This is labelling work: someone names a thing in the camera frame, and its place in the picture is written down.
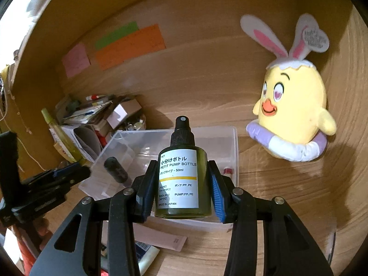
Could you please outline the blue staples box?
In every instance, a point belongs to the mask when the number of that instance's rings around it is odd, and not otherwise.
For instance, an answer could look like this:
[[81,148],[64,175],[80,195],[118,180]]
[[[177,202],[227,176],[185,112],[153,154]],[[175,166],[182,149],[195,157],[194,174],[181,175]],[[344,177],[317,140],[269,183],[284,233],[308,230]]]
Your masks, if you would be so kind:
[[135,250],[137,254],[140,275],[144,275],[148,268],[152,265],[153,261],[156,259],[160,250],[155,246],[139,241],[135,242]]

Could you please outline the pink sticky note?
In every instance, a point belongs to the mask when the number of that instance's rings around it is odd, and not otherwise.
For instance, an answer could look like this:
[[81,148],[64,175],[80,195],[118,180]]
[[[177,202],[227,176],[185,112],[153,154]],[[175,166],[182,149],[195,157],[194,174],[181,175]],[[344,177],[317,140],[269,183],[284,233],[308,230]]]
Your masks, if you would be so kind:
[[74,77],[90,66],[86,47],[79,42],[62,58],[62,64],[68,78]]

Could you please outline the green pump bottle white label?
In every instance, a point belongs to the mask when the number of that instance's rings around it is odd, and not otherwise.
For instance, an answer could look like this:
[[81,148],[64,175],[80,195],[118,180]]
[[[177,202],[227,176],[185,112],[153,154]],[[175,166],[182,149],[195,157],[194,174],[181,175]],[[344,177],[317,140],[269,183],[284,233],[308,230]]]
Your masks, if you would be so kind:
[[206,151],[195,145],[189,118],[177,117],[170,146],[158,156],[155,216],[196,219],[211,215],[207,162]]

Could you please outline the yellow-green tall bottle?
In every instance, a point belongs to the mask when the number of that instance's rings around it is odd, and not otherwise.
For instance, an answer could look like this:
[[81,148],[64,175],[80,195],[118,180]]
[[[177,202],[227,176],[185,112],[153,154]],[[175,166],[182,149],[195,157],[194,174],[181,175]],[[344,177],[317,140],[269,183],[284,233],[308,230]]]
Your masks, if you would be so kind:
[[54,139],[54,147],[60,155],[70,163],[84,164],[86,159],[75,146],[74,142],[64,132],[57,121],[50,115],[46,108],[41,110],[41,113],[49,126],[49,131]]

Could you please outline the yellow chick plush bunny ears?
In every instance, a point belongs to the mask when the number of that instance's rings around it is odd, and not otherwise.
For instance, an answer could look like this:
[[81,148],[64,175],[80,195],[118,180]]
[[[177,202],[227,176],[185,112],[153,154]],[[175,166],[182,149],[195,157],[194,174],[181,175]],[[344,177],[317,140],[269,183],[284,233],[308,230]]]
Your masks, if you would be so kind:
[[300,15],[296,23],[290,50],[256,16],[245,14],[240,26],[276,56],[266,68],[261,96],[253,107],[257,118],[247,124],[248,135],[276,158],[290,162],[317,159],[337,125],[326,108],[322,77],[306,57],[310,52],[326,52],[328,36],[308,13]]

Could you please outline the clear plastic storage bin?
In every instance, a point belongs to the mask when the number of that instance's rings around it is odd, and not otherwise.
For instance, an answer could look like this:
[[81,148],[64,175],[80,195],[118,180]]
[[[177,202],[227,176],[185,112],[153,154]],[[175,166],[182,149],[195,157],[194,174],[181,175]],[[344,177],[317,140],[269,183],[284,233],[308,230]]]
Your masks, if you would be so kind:
[[[172,130],[118,131],[91,168],[90,177],[79,188],[87,195],[100,200],[110,198],[125,186],[114,180],[105,170],[108,157],[116,157],[126,170],[129,179],[143,175],[152,160],[158,160],[159,153],[170,145]],[[193,128],[195,145],[206,151],[209,160],[216,162],[223,173],[225,167],[233,169],[233,184],[239,183],[238,136],[233,126],[207,126]]]

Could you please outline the green sticky note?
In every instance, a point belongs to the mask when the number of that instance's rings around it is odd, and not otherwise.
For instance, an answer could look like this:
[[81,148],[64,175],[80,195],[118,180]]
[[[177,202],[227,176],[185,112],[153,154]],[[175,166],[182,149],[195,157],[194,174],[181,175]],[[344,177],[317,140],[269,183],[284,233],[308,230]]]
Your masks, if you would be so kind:
[[139,28],[137,22],[131,21],[97,40],[95,43],[95,49],[100,50],[115,42],[116,40],[128,36],[138,30]]

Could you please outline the black cylindrical bottle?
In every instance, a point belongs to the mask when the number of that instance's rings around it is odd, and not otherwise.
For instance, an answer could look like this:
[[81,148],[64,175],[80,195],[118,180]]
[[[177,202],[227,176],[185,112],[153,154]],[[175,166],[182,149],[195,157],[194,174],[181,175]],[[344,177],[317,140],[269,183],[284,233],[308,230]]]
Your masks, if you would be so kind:
[[129,180],[126,170],[124,170],[123,166],[118,162],[116,157],[108,157],[103,166],[116,182],[123,184]]

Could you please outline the small cardboard box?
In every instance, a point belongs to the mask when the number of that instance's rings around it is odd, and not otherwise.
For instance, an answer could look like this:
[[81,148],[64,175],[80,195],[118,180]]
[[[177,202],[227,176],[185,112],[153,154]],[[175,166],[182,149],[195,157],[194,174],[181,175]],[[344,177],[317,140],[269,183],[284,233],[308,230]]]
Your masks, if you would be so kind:
[[126,119],[128,119],[132,115],[139,112],[141,109],[142,107],[136,99],[121,102],[107,117],[107,122],[113,129],[116,129],[121,123],[126,121]]

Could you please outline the red cap lip balm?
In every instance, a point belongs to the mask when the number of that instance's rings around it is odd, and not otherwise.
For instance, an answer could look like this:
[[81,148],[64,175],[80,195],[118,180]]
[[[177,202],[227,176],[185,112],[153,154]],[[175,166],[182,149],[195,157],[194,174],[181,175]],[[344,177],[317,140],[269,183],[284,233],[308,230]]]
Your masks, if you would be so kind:
[[233,169],[230,167],[225,167],[223,170],[223,175],[231,178],[233,176]]

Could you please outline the pink cream tube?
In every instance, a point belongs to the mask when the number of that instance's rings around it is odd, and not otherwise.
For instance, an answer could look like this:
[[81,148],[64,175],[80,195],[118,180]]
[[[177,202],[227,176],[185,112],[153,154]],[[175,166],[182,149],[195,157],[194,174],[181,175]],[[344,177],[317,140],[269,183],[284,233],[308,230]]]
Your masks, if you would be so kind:
[[142,224],[133,223],[135,241],[155,247],[181,252],[186,236],[173,235],[159,230],[151,229]]

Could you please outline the red white marker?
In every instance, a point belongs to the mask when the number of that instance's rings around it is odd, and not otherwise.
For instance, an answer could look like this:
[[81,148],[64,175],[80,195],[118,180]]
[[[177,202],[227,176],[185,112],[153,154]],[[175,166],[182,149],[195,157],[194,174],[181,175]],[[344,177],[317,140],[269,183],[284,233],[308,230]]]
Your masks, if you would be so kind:
[[98,100],[100,98],[104,98],[105,95],[89,95],[89,96],[86,96],[86,100],[87,101],[95,101],[95,100]]

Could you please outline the stack of papers and books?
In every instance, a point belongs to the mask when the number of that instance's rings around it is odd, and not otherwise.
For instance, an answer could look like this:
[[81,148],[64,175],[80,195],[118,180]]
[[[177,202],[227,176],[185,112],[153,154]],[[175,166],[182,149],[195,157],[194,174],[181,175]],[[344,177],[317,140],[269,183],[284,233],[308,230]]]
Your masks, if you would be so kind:
[[119,101],[120,98],[115,95],[106,95],[81,103],[67,96],[57,104],[56,117],[53,118],[78,147],[87,163],[94,163],[107,144],[107,136],[113,131],[107,117]]

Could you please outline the orange sticky note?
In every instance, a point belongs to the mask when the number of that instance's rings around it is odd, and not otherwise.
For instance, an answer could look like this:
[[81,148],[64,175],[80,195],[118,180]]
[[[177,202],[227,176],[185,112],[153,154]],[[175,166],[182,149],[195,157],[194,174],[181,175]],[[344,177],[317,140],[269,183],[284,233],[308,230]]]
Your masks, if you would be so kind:
[[95,53],[102,70],[118,66],[126,60],[166,49],[158,24],[137,30],[112,42]]

